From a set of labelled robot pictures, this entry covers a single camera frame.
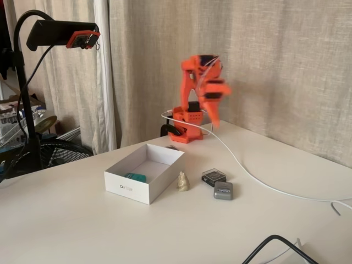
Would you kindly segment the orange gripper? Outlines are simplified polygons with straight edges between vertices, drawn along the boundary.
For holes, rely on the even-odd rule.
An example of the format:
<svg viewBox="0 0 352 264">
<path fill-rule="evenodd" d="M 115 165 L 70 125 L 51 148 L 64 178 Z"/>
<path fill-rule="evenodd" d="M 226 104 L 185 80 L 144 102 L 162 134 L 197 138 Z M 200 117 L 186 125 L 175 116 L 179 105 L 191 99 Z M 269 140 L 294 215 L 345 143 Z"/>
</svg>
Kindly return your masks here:
<svg viewBox="0 0 352 264">
<path fill-rule="evenodd" d="M 219 127 L 219 111 L 218 102 L 223 96 L 231 94 L 230 86 L 224 79 L 206 79 L 200 84 L 199 101 L 210 117 L 211 122 L 215 127 Z"/>
</svg>

